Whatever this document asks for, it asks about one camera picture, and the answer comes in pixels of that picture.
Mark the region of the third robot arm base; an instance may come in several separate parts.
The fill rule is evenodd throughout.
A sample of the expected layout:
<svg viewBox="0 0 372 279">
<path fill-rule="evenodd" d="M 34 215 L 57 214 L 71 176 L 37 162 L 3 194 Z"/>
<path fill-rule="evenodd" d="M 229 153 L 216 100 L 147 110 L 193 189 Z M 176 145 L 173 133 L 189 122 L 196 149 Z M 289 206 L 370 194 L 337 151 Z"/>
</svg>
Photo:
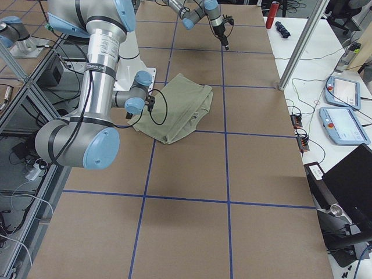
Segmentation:
<svg viewBox="0 0 372 279">
<path fill-rule="evenodd" d="M 33 37 L 17 16 L 1 19 L 1 43 L 10 48 L 15 58 L 37 58 L 41 51 L 49 46 L 48 39 Z"/>
</svg>

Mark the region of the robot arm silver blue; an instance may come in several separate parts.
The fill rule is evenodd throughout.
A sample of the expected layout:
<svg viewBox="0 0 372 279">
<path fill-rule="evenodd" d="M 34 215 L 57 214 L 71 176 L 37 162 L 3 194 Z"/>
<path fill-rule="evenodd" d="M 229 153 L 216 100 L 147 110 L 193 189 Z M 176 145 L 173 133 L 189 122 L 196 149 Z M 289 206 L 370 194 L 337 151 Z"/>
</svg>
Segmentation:
<svg viewBox="0 0 372 279">
<path fill-rule="evenodd" d="M 88 38 L 87 62 L 78 108 L 49 121 L 37 133 L 35 148 L 48 163 L 58 166 L 105 169 L 119 151 L 120 136 L 110 117 L 115 107 L 140 114 L 152 82 L 138 71 L 126 91 L 118 92 L 119 49 L 136 27 L 131 1 L 49 1 L 48 18 L 53 29 Z"/>
<path fill-rule="evenodd" d="M 204 17 L 207 17 L 210 29 L 213 35 L 220 41 L 222 47 L 229 50 L 228 35 L 225 34 L 225 24 L 228 23 L 234 27 L 234 19 L 232 16 L 222 15 L 220 5 L 217 1 L 192 1 L 196 4 L 194 9 L 186 7 L 186 1 L 168 0 L 162 3 L 172 8 L 181 19 L 184 27 L 187 30 L 192 29 Z"/>
</svg>

